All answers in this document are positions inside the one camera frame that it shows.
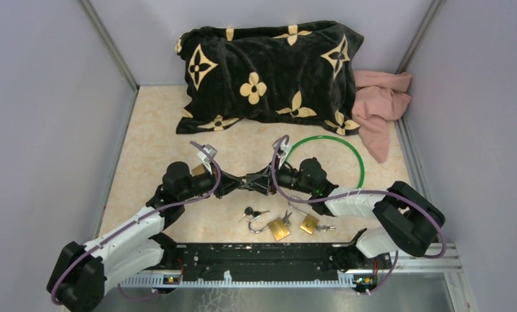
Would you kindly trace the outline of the black u-lock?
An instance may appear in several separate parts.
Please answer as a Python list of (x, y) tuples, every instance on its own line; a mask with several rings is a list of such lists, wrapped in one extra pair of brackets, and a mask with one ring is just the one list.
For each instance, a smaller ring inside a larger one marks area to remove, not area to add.
[(249, 184), (250, 183), (250, 176), (249, 175), (245, 175), (245, 176), (242, 176), (240, 177), (240, 186), (238, 187), (238, 189), (241, 189), (241, 190), (251, 190), (251, 185)]

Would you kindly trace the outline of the black headed keys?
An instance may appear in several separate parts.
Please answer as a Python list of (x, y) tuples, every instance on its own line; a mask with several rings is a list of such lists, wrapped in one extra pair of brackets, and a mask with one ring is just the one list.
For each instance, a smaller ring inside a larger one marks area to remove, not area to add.
[(248, 219), (248, 220), (251, 220), (251, 219), (253, 219), (255, 217), (264, 215), (264, 214), (269, 213), (269, 212), (270, 211), (256, 211), (252, 207), (246, 207), (244, 209), (244, 212), (243, 212), (242, 216), (238, 219), (238, 221), (241, 222), (245, 218)]

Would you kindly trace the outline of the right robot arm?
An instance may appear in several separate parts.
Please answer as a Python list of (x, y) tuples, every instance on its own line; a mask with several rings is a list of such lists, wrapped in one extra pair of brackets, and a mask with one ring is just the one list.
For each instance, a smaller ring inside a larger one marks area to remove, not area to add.
[(344, 188), (330, 182), (317, 158), (305, 159), (298, 169), (288, 163), (247, 174), (243, 187), (265, 195), (281, 188), (309, 194), (305, 204), (322, 216), (357, 216), (376, 219), (379, 227), (366, 229), (349, 249), (349, 260), (357, 268), (367, 267), (375, 256), (403, 250), (427, 257), (427, 249), (440, 234), (446, 218), (421, 194), (403, 181), (386, 190)]

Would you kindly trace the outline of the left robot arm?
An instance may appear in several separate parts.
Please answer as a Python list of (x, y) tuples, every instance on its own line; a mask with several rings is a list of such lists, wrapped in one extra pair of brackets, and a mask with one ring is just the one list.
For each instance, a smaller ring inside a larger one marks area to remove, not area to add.
[(216, 168), (192, 175), (185, 162), (171, 163), (153, 197), (132, 218), (102, 237), (63, 247), (46, 287), (53, 303), (91, 311), (109, 290), (144, 269), (182, 268), (178, 244), (163, 231), (185, 205), (220, 198), (243, 184), (241, 177)]

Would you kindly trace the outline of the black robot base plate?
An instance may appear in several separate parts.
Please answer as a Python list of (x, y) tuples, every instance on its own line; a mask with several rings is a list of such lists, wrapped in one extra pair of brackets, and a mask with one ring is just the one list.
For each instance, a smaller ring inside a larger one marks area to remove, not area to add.
[(382, 253), (372, 259), (350, 243), (176, 243), (167, 236), (162, 259), (168, 284), (190, 287), (343, 287), (374, 290), (379, 273), (394, 266)]

